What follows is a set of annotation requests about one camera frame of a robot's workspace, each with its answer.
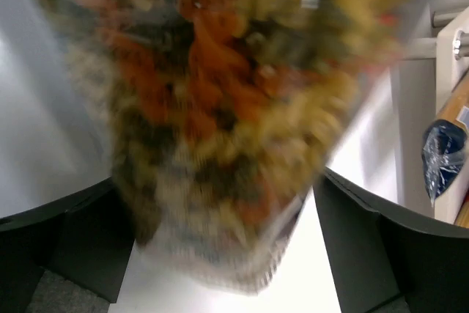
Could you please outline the tricolor fusilli pasta bag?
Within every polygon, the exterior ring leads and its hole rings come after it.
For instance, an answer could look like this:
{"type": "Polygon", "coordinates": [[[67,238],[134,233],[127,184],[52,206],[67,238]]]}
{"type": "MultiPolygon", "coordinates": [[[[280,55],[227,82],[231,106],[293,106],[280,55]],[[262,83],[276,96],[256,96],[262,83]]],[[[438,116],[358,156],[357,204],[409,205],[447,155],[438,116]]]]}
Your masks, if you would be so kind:
{"type": "Polygon", "coordinates": [[[37,3],[142,256],[255,294],[427,1],[37,3]]]}

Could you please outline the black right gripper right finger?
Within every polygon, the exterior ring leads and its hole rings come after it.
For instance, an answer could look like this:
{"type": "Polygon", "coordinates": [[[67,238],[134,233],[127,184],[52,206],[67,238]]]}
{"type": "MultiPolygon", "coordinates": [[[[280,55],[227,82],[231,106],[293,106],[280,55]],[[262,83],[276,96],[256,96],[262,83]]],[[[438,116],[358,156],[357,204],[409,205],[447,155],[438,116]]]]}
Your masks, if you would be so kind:
{"type": "Polygon", "coordinates": [[[314,200],[343,312],[467,312],[468,230],[366,191],[330,169],[314,200]]]}

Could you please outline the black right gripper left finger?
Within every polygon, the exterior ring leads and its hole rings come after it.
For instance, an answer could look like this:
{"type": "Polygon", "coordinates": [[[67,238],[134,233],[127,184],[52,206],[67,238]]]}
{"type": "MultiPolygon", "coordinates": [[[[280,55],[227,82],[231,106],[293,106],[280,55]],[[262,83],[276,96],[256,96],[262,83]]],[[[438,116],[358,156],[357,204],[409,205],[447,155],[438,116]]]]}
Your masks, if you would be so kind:
{"type": "Polygon", "coordinates": [[[110,179],[1,219],[1,311],[24,312],[46,270],[116,303],[134,236],[110,179]]]}

